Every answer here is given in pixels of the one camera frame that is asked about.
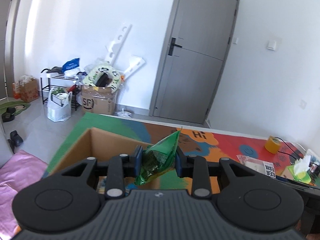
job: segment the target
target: pink blanket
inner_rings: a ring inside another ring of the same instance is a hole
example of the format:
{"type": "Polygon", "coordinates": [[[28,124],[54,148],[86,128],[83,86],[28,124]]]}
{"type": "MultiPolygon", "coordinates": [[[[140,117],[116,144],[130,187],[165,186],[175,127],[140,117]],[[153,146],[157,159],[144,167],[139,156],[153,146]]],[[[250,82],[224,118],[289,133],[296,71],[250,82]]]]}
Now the pink blanket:
{"type": "Polygon", "coordinates": [[[15,195],[23,188],[39,181],[47,164],[37,157],[18,151],[0,169],[0,239],[13,237],[17,222],[11,204],[15,195]]]}

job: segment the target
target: green snack bag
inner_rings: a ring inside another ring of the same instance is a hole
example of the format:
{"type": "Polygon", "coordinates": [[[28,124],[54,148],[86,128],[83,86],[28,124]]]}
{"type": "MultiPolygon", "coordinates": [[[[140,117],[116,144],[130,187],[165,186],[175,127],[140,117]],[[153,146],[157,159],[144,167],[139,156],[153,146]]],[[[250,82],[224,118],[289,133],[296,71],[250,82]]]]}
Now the green snack bag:
{"type": "Polygon", "coordinates": [[[179,135],[180,131],[174,132],[143,151],[141,171],[135,185],[148,183],[174,168],[179,135]]]}

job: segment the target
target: open cardboard box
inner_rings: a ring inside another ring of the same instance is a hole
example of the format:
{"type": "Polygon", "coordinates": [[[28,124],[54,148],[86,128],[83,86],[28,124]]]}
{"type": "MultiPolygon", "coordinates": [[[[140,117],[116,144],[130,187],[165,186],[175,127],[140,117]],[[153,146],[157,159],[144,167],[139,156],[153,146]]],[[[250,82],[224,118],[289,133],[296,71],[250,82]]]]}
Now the open cardboard box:
{"type": "MultiPolygon", "coordinates": [[[[96,157],[98,162],[101,162],[107,161],[111,159],[111,157],[121,153],[131,155],[137,145],[141,145],[143,149],[146,149],[152,144],[140,142],[98,128],[87,129],[72,145],[50,174],[63,170],[87,157],[96,157]]],[[[133,182],[134,178],[125,179],[125,185],[133,182]]],[[[160,179],[156,178],[147,184],[137,187],[143,189],[159,189],[160,179]]]]}
{"type": "Polygon", "coordinates": [[[82,109],[95,114],[113,115],[116,108],[117,91],[111,92],[110,87],[100,88],[81,86],[82,109]]]}

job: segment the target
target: wall socket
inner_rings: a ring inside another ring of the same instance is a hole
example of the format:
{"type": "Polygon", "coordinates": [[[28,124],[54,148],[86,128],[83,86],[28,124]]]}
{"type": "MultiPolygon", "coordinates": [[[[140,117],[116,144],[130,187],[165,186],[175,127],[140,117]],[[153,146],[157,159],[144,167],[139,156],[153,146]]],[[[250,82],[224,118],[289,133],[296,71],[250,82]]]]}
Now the wall socket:
{"type": "Polygon", "coordinates": [[[300,105],[299,105],[299,106],[301,107],[301,109],[304,110],[304,109],[306,109],[307,102],[301,99],[301,102],[300,102],[300,105]]]}

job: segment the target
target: door handle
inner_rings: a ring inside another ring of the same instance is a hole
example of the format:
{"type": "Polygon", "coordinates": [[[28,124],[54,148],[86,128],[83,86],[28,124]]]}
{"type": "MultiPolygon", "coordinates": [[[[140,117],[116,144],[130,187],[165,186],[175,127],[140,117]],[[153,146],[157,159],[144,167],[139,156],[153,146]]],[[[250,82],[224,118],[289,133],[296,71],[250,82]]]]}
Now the door handle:
{"type": "Polygon", "coordinates": [[[172,39],[171,39],[171,43],[170,43],[169,53],[168,53],[169,56],[172,56],[174,46],[176,46],[176,47],[178,47],[178,48],[182,48],[181,45],[178,45],[178,44],[176,44],[175,42],[176,42],[176,38],[172,38],[172,39]]]}

